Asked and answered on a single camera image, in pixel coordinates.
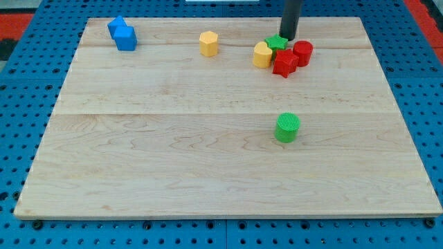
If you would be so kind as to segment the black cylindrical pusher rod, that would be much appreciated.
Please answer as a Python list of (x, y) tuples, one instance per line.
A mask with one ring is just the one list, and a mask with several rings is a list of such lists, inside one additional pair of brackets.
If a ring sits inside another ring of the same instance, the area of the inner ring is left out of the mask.
[(288, 41), (294, 40), (298, 21), (302, 11), (303, 0), (285, 0), (282, 10), (279, 35)]

